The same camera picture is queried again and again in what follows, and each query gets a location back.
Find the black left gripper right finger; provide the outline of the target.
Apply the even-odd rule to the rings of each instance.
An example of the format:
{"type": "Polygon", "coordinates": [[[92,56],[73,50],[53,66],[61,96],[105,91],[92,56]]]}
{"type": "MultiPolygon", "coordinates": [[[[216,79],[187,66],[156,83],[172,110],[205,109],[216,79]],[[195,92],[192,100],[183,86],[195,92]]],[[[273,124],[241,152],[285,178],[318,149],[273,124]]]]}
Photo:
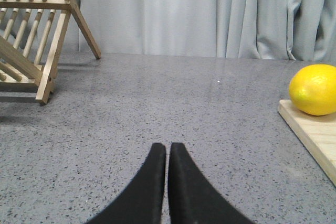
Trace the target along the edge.
{"type": "Polygon", "coordinates": [[[252,223],[216,191],[183,143],[171,145],[168,199],[171,223],[252,223]]]}

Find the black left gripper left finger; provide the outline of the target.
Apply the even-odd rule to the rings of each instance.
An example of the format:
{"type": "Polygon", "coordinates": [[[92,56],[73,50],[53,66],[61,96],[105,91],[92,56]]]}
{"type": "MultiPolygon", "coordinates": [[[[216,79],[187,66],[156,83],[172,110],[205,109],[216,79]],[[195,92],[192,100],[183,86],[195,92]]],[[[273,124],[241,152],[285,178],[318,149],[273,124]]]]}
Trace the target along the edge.
{"type": "Polygon", "coordinates": [[[154,143],[145,162],[123,192],[88,223],[160,223],[166,148],[154,143]]]}

